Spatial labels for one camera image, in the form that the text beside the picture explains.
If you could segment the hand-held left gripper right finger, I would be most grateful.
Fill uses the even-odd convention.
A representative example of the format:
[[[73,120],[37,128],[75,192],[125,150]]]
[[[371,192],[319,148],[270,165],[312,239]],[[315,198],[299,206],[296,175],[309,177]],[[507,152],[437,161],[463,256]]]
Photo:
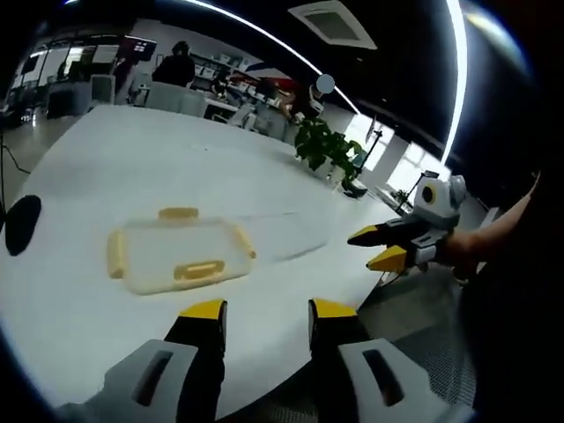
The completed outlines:
[[[308,301],[313,396],[320,422],[474,422],[465,404],[448,404],[427,371],[391,342],[372,339],[354,308]]]

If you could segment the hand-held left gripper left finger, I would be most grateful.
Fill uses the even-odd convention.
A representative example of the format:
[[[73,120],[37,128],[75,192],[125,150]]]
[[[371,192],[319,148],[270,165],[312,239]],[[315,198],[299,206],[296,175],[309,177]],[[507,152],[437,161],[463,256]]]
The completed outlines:
[[[225,377],[227,301],[184,309],[162,339],[113,365],[99,392],[56,410],[59,422],[213,422]]]

